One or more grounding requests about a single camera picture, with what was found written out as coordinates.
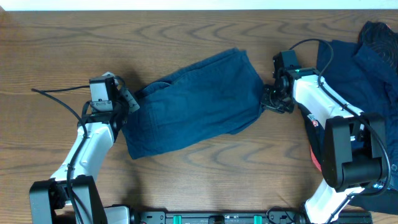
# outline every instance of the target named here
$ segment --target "tabletop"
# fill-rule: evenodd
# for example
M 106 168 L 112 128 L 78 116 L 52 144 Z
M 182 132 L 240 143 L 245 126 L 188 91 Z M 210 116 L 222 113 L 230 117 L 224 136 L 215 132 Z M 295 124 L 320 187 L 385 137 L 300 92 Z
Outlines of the tabletop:
M 397 18 L 398 11 L 1 12 L 1 222 L 31 222 L 30 186 L 59 168 L 76 138 L 76 118 L 31 88 L 87 85 L 110 71 L 138 90 L 232 47 L 247 50 L 264 83 L 272 83 L 272 56 L 294 43 L 313 37 L 356 42 L 366 21 L 398 30 Z M 317 48 L 297 47 L 299 62 L 315 66 Z M 77 111 L 90 99 L 87 89 L 53 95 Z M 237 135 L 138 160 L 130 158 L 120 132 L 96 185 L 104 206 L 297 208 L 322 180 L 309 147 L 299 110 L 265 111 Z M 398 223 L 398 216 L 373 218 Z

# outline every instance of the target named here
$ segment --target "cable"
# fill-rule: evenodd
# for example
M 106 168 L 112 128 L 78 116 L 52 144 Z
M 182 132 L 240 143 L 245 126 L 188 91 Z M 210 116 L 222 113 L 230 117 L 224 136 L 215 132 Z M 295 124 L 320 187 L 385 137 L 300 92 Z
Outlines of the cable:
M 68 195 L 69 195 L 69 198 L 70 198 L 70 202 L 72 203 L 72 207 L 73 207 L 73 209 L 74 209 L 74 211 L 76 213 L 76 217 L 77 217 L 78 222 L 80 224 L 83 224 L 83 219 L 81 218 L 81 214 L 80 214 L 79 209 L 77 207 L 77 204 L 76 204 L 76 201 L 75 201 L 75 198 L 74 198 L 74 193 L 72 192 L 72 186 L 71 186 L 71 183 L 70 183 L 70 176 L 72 174 L 72 170 L 73 170 L 73 167 L 75 165 L 75 161 L 76 161 L 77 155 L 79 154 L 80 149 L 83 147 L 83 145 L 84 145 L 84 143 L 85 143 L 85 141 L 86 141 L 86 139 L 88 137 L 86 126 L 84 125 L 83 120 L 79 117 L 79 115 L 72 108 L 70 108 L 68 105 L 66 105 L 64 102 L 60 101 L 59 99 L 57 99 L 57 98 L 55 98 L 55 97 L 53 97 L 53 96 L 51 96 L 49 94 L 46 94 L 43 91 L 36 90 L 35 88 L 33 88 L 31 90 L 36 92 L 36 93 L 40 93 L 41 95 L 44 95 L 44 96 L 50 98 L 51 100 L 54 100 L 57 103 L 59 103 L 62 106 L 64 106 L 68 111 L 70 111 L 77 118 L 77 120 L 79 120 L 79 123 L 81 124 L 81 126 L 82 126 L 82 128 L 84 130 L 83 139 L 81 140 L 81 142 L 80 142 L 79 146 L 77 147 L 75 153 L 73 154 L 70 162 L 68 163 L 68 171 L 67 171 L 67 191 L 68 191 Z
M 388 158 L 388 154 L 387 154 L 387 150 L 386 150 L 386 146 L 384 145 L 383 141 L 381 140 L 380 136 L 377 134 L 377 132 L 364 120 L 362 119 L 358 114 L 356 114 L 354 111 L 352 111 L 351 109 L 349 109 L 347 107 L 347 105 L 344 105 L 342 102 L 340 102 L 335 96 L 333 96 L 324 86 L 323 86 L 323 82 L 321 81 L 322 75 L 325 72 L 325 70 L 329 67 L 329 65 L 331 64 L 332 60 L 333 60 L 333 47 L 325 40 L 322 39 L 306 39 L 306 40 L 302 40 L 298 43 L 296 43 L 295 45 L 293 45 L 289 50 L 294 49 L 296 46 L 304 43 L 304 42 L 308 42 L 308 41 L 318 41 L 319 43 L 324 43 L 326 44 L 329 49 L 330 49 L 330 59 L 329 62 L 325 65 L 325 67 L 322 69 L 322 71 L 319 73 L 318 75 L 318 86 L 331 98 L 333 99 L 335 102 L 337 102 L 344 110 L 348 111 L 349 113 L 351 113 L 360 123 L 362 123 L 366 129 L 369 130 L 369 132 L 371 133 L 372 136 L 374 136 L 376 138 L 377 143 L 379 144 L 383 157 L 386 160 L 386 165 L 387 165 L 387 177 L 386 177 L 386 181 L 383 185 L 383 188 L 377 192 L 371 192 L 371 193 L 352 193 L 347 195 L 346 199 L 339 205 L 339 207 L 331 214 L 331 216 L 329 217 L 327 224 L 329 224 L 331 222 L 331 220 L 333 219 L 333 217 L 341 210 L 343 209 L 343 207 L 345 206 L 345 204 L 347 202 L 349 202 L 354 196 L 356 195 L 360 195 L 360 196 L 377 196 L 377 195 L 381 195 L 383 194 L 388 186 L 389 183 L 391 181 L 391 167 L 390 167 L 390 161 Z
M 80 88 L 89 88 L 89 85 L 84 85 L 84 86 L 76 86 L 76 87 L 71 87 L 71 88 L 66 88 L 66 89 L 59 89 L 59 90 L 39 90 L 43 93 L 56 93 L 56 92 L 61 92 L 61 91 L 70 91 L 70 90 L 77 90 Z
M 272 209 L 274 209 L 274 208 L 280 208 L 283 212 L 286 213 L 286 215 L 287 215 L 287 217 L 290 219 L 290 221 L 294 222 L 293 218 L 290 217 L 290 215 L 289 215 L 289 214 L 284 210 L 284 208 L 282 208 L 281 206 L 273 206 L 273 207 L 271 207 L 270 209 L 268 209 L 268 211 L 266 212 L 266 218 L 268 218 L 268 220 L 269 220 L 270 222 L 272 222 L 272 221 L 269 219 L 269 212 L 270 212 Z

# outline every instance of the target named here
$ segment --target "wood grain surface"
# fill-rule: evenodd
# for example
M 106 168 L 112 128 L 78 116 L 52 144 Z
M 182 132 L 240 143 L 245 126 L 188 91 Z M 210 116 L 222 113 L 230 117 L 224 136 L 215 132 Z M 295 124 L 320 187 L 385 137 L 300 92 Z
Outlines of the wood grain surface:
M 368 20 L 398 30 L 397 11 L 1 12 L 0 222 L 31 222 L 30 186 L 58 169 L 76 138 L 76 119 L 31 88 L 87 85 L 110 71 L 137 90 L 231 47 L 246 49 L 271 83 L 279 51 L 311 37 L 356 42 Z M 297 54 L 314 66 L 317 43 L 298 47 Z M 54 95 L 78 111 L 90 99 L 88 90 Z M 237 135 L 138 160 L 119 135 L 97 188 L 104 205 L 266 210 L 297 208 L 321 180 L 299 110 L 266 111 Z M 397 216 L 373 217 L 398 223 Z

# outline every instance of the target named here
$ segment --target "white wall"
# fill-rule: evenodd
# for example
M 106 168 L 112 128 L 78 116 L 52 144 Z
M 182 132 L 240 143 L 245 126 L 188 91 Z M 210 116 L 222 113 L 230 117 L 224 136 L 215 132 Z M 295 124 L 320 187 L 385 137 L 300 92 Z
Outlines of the white wall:
M 398 9 L 398 0 L 0 0 L 0 6 L 6 11 Z

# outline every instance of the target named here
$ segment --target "pile of clothes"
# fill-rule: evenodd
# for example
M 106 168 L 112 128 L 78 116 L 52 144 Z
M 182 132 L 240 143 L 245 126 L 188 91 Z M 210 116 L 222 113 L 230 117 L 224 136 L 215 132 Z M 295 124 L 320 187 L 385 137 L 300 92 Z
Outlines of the pile of clothes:
M 330 42 L 334 60 L 323 76 L 346 101 L 386 119 L 392 181 L 378 197 L 355 197 L 351 205 L 398 214 L 398 34 L 367 22 L 358 43 Z M 320 43 L 317 68 L 330 59 Z M 140 110 L 123 127 L 133 159 L 183 149 L 220 134 L 237 134 L 260 117 L 263 82 L 245 51 L 231 49 L 183 68 L 135 93 Z M 324 130 L 302 110 L 314 163 L 320 169 Z M 375 191 L 383 183 L 376 184 Z

